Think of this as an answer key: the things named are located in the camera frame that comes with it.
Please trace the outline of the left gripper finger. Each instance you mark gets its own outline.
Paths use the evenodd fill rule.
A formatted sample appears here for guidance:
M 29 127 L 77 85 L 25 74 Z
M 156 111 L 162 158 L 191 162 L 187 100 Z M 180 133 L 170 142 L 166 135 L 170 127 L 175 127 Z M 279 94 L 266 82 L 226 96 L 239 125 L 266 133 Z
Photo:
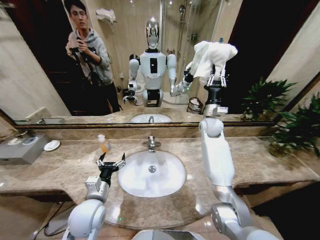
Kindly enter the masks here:
M 120 170 L 121 168 L 123 168 L 126 165 L 126 154 L 123 153 L 121 160 L 117 161 L 116 163 L 114 163 L 112 166 L 116 169 L 116 170 Z
M 101 167 L 104 165 L 104 158 L 105 158 L 106 152 L 104 152 L 99 158 L 98 160 L 96 160 L 96 164 L 98 167 Z

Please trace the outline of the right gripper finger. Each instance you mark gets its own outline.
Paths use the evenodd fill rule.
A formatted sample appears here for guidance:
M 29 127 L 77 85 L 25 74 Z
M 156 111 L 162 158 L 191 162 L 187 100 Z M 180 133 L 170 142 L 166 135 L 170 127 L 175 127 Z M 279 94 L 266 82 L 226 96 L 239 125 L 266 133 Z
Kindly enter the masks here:
M 210 86 L 213 86 L 215 84 L 215 77 L 216 77 L 216 73 L 217 73 L 217 70 L 216 70 L 216 66 L 213 65 L 212 66 L 212 69 L 211 69 L 211 72 L 206 80 L 206 84 L 205 86 L 206 87 L 210 87 Z
M 225 74 L 226 74 L 225 67 L 226 67 L 225 65 L 222 67 L 221 72 L 220 72 L 220 76 L 219 76 L 220 83 L 223 88 L 227 87 L 227 81 L 226 81 L 226 77 L 225 77 Z

